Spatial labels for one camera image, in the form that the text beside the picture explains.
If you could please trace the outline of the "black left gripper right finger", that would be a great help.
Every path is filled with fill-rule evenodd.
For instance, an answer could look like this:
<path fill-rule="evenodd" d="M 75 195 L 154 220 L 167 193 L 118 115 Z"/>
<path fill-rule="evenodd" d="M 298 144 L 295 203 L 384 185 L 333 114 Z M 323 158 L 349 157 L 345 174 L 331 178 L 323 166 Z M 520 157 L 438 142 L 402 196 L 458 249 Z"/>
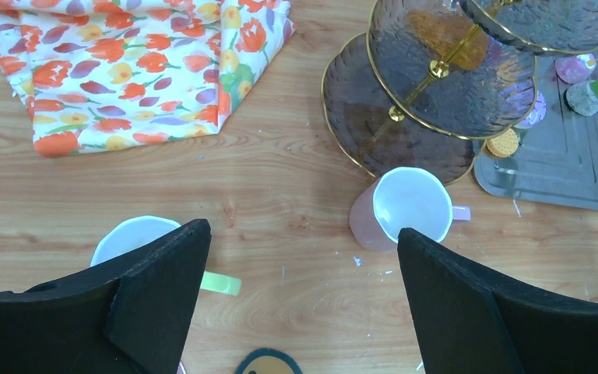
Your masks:
<path fill-rule="evenodd" d="M 598 303 L 535 287 L 412 228 L 397 245 L 428 373 L 598 373 Z"/>

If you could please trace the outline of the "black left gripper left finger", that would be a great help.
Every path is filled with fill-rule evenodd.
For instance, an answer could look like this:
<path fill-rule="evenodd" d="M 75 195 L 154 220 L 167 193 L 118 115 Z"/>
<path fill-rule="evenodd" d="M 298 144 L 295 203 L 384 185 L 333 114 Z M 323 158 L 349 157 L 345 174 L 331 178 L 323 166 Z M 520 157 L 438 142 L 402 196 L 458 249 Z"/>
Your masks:
<path fill-rule="evenodd" d="M 195 219 L 138 249 L 0 292 L 0 373 L 175 373 L 211 227 Z"/>

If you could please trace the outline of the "orange round biscuit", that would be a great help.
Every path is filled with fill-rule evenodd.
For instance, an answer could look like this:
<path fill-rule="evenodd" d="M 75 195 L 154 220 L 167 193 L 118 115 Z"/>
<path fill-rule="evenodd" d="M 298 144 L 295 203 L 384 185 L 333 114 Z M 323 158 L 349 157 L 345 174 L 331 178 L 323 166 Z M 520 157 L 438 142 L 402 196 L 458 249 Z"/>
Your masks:
<path fill-rule="evenodd" d="M 514 129 L 509 129 L 501 135 L 489 139 L 486 142 L 486 148 L 495 157 L 510 157 L 519 148 L 519 137 Z"/>

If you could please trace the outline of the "purple frosted donut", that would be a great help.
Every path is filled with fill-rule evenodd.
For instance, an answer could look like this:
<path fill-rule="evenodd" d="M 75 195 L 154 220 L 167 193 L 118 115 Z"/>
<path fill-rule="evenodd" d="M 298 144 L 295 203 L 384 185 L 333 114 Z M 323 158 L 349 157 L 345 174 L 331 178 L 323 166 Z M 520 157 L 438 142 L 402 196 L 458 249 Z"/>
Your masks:
<path fill-rule="evenodd" d="M 541 122 L 547 112 L 547 103 L 540 91 L 537 91 L 536 102 L 532 111 L 521 121 L 514 125 L 515 129 L 531 129 Z"/>

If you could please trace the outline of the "three-tier glass cake stand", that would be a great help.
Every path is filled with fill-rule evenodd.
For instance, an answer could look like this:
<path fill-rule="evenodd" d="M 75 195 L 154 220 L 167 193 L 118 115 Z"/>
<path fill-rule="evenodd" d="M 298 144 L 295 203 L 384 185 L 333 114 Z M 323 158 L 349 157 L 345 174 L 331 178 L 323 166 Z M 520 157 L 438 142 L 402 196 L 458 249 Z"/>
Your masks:
<path fill-rule="evenodd" d="M 442 56 L 408 23 L 413 10 L 465 16 L 473 26 Z M 480 31 L 488 41 L 482 65 L 452 63 Z M 368 29 L 325 68 L 326 124 L 376 178 L 413 167 L 449 185 L 470 172 L 489 139 L 532 111 L 538 57 L 597 50 L 598 1 L 377 1 Z"/>

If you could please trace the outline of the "brown bread roll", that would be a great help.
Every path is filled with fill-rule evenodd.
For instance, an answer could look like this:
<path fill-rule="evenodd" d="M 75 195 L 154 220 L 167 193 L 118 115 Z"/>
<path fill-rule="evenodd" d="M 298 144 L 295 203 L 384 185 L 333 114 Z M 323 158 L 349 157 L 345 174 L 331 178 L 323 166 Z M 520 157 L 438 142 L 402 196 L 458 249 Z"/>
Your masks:
<path fill-rule="evenodd" d="M 473 26 L 465 16 L 421 10 L 408 12 L 407 20 L 420 41 L 442 56 L 455 48 Z M 476 70 L 484 62 L 487 48 L 487 36 L 480 31 L 454 57 L 452 63 L 466 71 Z"/>

